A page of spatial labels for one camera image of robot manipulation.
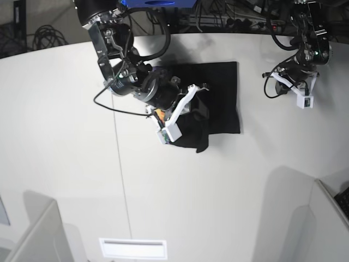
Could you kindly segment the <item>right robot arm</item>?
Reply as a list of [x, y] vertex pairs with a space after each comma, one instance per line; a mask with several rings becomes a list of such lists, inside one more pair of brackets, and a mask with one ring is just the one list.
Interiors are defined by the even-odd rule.
[[[154, 69], [149, 61], [161, 57], [168, 50], [171, 33], [164, 17], [152, 8], [128, 8], [120, 1], [75, 1], [79, 22], [88, 31], [104, 77], [103, 91], [116, 96], [132, 94], [147, 104], [141, 117], [154, 117], [161, 130], [174, 126], [182, 115], [193, 114], [199, 121], [209, 119], [207, 106], [197, 93], [197, 85], [181, 87], [180, 78], [168, 69]], [[164, 33], [164, 46], [156, 53], [141, 56], [134, 47], [133, 13], [145, 12], [154, 16]]]

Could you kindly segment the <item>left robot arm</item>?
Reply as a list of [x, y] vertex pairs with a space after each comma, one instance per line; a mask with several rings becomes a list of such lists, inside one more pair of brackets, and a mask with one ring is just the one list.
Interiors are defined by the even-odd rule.
[[290, 40], [289, 46], [278, 40], [271, 24], [272, 12], [277, 9], [281, 9], [281, 1], [269, 5], [266, 26], [279, 48], [296, 53], [278, 63], [270, 72], [263, 73], [264, 95], [275, 99], [292, 91], [310, 96], [319, 77], [317, 67], [327, 64], [330, 59], [329, 33], [322, 5], [316, 1], [288, 2], [290, 21], [296, 28], [296, 36]]

